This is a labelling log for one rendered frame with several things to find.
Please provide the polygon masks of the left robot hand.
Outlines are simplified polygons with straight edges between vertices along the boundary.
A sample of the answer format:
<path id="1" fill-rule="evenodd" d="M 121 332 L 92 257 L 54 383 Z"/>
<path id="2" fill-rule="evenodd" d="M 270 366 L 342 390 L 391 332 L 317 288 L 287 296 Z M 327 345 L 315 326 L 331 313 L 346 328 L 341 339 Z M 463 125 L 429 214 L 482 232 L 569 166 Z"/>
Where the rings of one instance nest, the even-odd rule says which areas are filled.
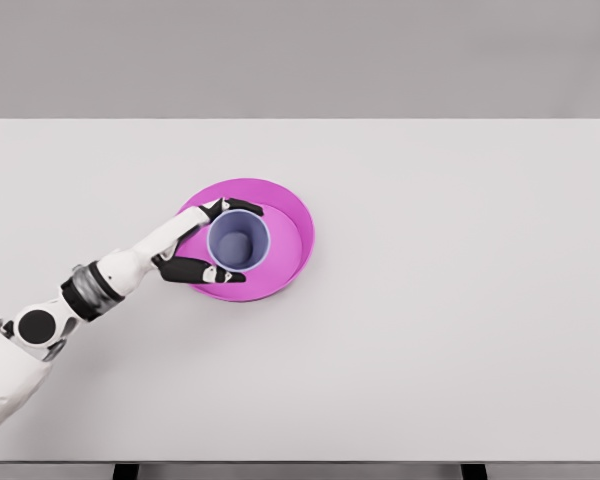
<path id="1" fill-rule="evenodd" d="M 183 284 L 244 283 L 243 273 L 232 273 L 225 267 L 201 259 L 178 257 L 179 245 L 195 235 L 203 227 L 212 225 L 227 211 L 249 212 L 259 217 L 263 208 L 248 201 L 221 197 L 199 206 L 188 207 L 159 226 L 133 249 L 147 255 L 162 279 Z"/>

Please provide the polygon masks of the lavender blue cup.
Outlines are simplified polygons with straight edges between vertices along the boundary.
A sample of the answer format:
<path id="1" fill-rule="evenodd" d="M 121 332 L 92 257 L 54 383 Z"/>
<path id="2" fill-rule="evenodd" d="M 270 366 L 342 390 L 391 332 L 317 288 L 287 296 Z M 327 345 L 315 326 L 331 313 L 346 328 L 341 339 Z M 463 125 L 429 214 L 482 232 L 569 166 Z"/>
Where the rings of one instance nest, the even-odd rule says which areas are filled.
<path id="1" fill-rule="evenodd" d="M 213 261 L 232 272 L 257 268 L 268 256 L 271 238 L 264 220 L 255 213 L 231 210 L 209 226 L 207 250 Z"/>

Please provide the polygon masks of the magenta pink plate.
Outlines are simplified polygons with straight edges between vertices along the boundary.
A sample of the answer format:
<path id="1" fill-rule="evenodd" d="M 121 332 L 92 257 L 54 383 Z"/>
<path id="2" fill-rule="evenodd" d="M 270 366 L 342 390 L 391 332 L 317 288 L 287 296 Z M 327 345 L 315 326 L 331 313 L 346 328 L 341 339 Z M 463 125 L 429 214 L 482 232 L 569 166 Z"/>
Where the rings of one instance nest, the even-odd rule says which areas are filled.
<path id="1" fill-rule="evenodd" d="M 285 187 L 255 178 L 224 180 L 191 197 L 185 207 L 198 206 L 219 197 L 246 200 L 263 208 L 271 246 L 266 259 L 244 272 L 244 283 L 199 284 L 192 288 L 212 298 L 249 302 L 266 298 L 291 283 L 311 256 L 315 230 L 309 210 L 301 199 Z M 184 241 L 176 250 L 179 257 L 215 263 L 207 250 L 209 226 Z"/>

